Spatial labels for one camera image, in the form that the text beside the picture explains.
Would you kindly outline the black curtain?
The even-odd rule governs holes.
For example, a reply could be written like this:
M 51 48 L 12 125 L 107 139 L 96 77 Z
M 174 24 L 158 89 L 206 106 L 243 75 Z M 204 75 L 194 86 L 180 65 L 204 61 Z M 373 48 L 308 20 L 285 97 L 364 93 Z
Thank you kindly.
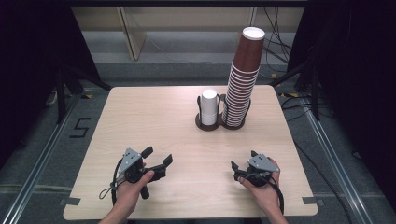
M 289 69 L 318 48 L 319 81 L 396 212 L 396 0 L 307 0 Z
M 0 169 L 36 121 L 60 71 L 100 78 L 71 7 L 0 0 Z

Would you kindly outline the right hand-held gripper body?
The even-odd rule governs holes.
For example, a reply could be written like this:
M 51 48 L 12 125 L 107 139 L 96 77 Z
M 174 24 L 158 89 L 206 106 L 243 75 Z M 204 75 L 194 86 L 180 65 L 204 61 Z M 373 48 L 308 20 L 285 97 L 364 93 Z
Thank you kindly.
M 276 186 L 277 183 L 273 179 L 273 173 L 278 173 L 279 168 L 273 164 L 264 154 L 251 157 L 247 160 L 247 169 L 240 171 L 240 177 L 245 178 L 256 187 L 262 187 L 266 184 Z

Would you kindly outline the person's right hand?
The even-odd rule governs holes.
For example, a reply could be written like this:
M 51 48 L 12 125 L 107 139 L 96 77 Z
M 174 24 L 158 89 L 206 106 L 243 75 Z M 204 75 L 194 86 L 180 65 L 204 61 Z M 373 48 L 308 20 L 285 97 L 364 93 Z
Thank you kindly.
M 243 177 L 239 177 L 238 182 L 252 193 L 255 202 L 267 217 L 282 217 L 278 196 L 273 187 L 269 184 L 256 187 Z

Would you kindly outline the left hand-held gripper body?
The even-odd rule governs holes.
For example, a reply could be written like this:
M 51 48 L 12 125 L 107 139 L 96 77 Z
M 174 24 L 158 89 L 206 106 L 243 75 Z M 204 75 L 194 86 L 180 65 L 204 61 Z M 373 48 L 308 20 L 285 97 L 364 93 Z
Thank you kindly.
M 117 185 L 128 181 L 130 183 L 137 183 L 141 177 L 148 171 L 153 171 L 154 176 L 150 182 L 157 181 L 166 176 L 166 169 L 163 163 L 147 168 L 144 165 L 144 159 L 141 152 L 136 152 L 131 148 L 127 148 L 119 162 L 117 171 Z

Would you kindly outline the person's left hand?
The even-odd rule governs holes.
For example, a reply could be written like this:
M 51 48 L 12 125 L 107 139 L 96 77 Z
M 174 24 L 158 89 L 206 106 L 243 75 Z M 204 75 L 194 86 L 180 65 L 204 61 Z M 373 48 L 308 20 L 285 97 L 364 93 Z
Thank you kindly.
M 145 173 L 137 183 L 126 181 L 118 187 L 118 197 L 114 207 L 121 216 L 128 217 L 135 210 L 140 191 L 154 176 L 153 171 Z

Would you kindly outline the beige cabinet panel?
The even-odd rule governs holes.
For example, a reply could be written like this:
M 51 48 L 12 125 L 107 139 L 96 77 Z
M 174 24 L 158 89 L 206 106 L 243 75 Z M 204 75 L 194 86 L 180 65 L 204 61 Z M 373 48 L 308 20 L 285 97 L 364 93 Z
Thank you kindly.
M 147 34 L 140 29 L 130 7 L 117 7 L 117 11 L 131 60 L 137 61 L 144 46 Z

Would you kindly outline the stack of white paper cups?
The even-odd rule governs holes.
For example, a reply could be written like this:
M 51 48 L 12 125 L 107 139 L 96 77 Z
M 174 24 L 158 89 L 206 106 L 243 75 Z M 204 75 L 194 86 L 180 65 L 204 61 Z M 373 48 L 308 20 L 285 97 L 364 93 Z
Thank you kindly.
M 204 90 L 201 95 L 201 122 L 206 125 L 214 125 L 217 120 L 217 92 L 211 89 Z

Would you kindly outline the dark double cup holder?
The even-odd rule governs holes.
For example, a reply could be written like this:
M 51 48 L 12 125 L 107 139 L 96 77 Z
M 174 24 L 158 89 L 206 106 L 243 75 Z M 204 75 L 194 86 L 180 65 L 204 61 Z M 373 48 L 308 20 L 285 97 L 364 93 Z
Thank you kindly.
M 227 95 L 221 94 L 215 97 L 216 100 L 216 114 L 210 119 L 209 125 L 207 125 L 207 118 L 204 117 L 203 107 L 204 107 L 204 96 L 197 97 L 198 113 L 195 116 L 195 125 L 206 132 L 214 131 L 219 126 L 224 127 L 228 130 L 238 130 L 245 125 L 246 116 L 250 109 L 251 101 L 247 102 L 245 111 L 242 113 L 242 117 L 235 119 L 231 116 L 230 106 L 226 102 Z

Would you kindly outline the stack of brown paper cups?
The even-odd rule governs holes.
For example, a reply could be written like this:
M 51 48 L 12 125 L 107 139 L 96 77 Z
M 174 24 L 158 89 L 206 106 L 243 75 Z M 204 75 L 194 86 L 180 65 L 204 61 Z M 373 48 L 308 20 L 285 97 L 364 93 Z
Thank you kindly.
M 264 36 L 264 30 L 258 27 L 246 27 L 242 31 L 231 65 L 221 117 L 228 127 L 238 128 L 245 121 L 261 67 Z

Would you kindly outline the black metal stand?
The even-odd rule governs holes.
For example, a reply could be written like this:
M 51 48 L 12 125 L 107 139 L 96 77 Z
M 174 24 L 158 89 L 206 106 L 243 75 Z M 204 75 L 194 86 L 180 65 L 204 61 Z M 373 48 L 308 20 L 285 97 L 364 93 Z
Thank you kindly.
M 60 123 L 65 118 L 66 115 L 64 88 L 69 89 L 72 94 L 82 94 L 83 87 L 79 82 L 81 79 L 88 80 L 92 84 L 106 91 L 110 91 L 112 89 L 112 86 L 103 82 L 99 77 L 90 76 L 89 74 L 83 72 L 80 69 L 77 69 L 76 67 L 73 66 L 61 67 L 56 74 L 58 123 Z
M 316 62 L 313 60 L 305 60 L 300 65 L 289 70 L 285 75 L 276 78 L 270 83 L 270 86 L 275 87 L 284 81 L 298 75 L 298 80 L 294 88 L 297 91 L 305 91 L 307 88 L 311 90 L 311 111 L 316 120 L 319 120 L 318 113 L 318 70 Z

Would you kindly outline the metal floor rail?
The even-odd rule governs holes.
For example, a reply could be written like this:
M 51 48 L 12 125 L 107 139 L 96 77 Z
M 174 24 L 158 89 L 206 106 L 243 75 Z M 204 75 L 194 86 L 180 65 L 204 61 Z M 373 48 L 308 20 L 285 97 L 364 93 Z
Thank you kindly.
M 347 174 L 345 166 L 342 164 L 341 160 L 336 154 L 336 151 L 323 126 L 321 125 L 321 122 L 315 117 L 313 102 L 305 98 L 303 98 L 301 102 L 303 104 L 309 104 L 309 107 L 305 109 L 308 121 L 321 145 L 322 150 L 324 151 L 330 166 L 332 167 L 334 175 L 355 218 L 359 224 L 374 224 L 366 205 L 352 183 L 351 178 Z
M 80 94 L 72 95 L 66 105 L 66 112 L 64 116 L 56 123 L 49 140 L 41 150 L 35 165 L 29 172 L 27 179 L 21 185 L 18 194 L 13 201 L 12 205 L 8 208 L 6 216 L 0 221 L 0 224 L 17 224 L 21 214 L 23 213 L 26 204 L 29 202 L 35 186 L 42 176 L 42 173 L 49 162 L 50 156 L 55 149 L 55 146 L 60 140 L 60 136 L 64 131 L 64 127 L 71 116 L 76 104 L 80 99 Z

